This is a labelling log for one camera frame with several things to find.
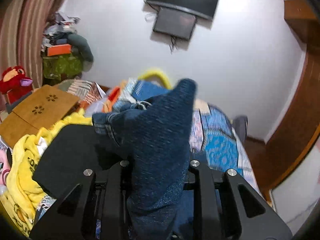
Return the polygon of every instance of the pink curtain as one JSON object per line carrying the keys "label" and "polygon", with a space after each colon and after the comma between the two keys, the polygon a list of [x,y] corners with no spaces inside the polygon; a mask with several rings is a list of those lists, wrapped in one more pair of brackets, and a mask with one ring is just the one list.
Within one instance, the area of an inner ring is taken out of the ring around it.
{"label": "pink curtain", "polygon": [[[33,79],[34,88],[42,86],[42,33],[46,23],[63,0],[12,0],[0,30],[0,74],[10,66],[21,65]],[[3,97],[0,97],[0,110]]]}

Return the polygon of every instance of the metal screw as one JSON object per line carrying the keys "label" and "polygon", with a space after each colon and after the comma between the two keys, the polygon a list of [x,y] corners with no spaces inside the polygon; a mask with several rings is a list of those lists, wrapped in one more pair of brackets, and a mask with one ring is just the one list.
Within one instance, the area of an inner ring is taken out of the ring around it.
{"label": "metal screw", "polygon": [[93,173],[93,171],[91,169],[85,169],[83,174],[84,176],[90,176]]}
{"label": "metal screw", "polygon": [[237,175],[237,171],[234,170],[234,169],[229,169],[229,170],[227,171],[227,173],[228,173],[230,176],[236,176],[236,175]]}
{"label": "metal screw", "polygon": [[193,167],[198,167],[198,166],[200,165],[200,162],[197,161],[197,160],[192,160],[192,161],[190,162],[190,165],[193,166]]}
{"label": "metal screw", "polygon": [[122,167],[126,167],[126,166],[129,165],[129,161],[127,161],[127,160],[120,161],[120,165],[121,165]]}

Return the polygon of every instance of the yellow plush cloth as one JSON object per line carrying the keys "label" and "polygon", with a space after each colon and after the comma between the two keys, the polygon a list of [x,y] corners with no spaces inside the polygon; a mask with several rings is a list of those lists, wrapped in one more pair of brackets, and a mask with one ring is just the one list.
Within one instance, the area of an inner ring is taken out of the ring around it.
{"label": "yellow plush cloth", "polygon": [[56,122],[49,130],[41,128],[37,135],[25,135],[14,146],[12,152],[12,167],[7,177],[8,190],[0,196],[7,213],[13,222],[29,236],[36,215],[36,207],[45,193],[41,187],[32,180],[33,173],[39,163],[40,155],[37,148],[40,137],[47,145],[67,124],[92,125],[91,118],[85,118],[84,110],[72,113],[63,120]]}

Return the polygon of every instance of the plush toy eye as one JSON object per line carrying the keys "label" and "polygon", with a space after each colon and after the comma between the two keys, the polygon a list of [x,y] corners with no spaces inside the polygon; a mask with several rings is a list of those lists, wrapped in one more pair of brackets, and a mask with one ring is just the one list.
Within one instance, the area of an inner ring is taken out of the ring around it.
{"label": "plush toy eye", "polygon": [[23,75],[23,74],[24,74],[23,69],[19,68],[19,69],[18,69],[18,73]]}

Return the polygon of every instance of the red plush toy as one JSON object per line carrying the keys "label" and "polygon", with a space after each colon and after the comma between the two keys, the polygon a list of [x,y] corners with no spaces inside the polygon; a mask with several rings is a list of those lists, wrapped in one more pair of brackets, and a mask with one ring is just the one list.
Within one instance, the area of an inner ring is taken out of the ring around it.
{"label": "red plush toy", "polygon": [[2,73],[0,92],[7,94],[9,103],[19,100],[32,91],[32,79],[26,77],[26,72],[20,66],[9,67]]}

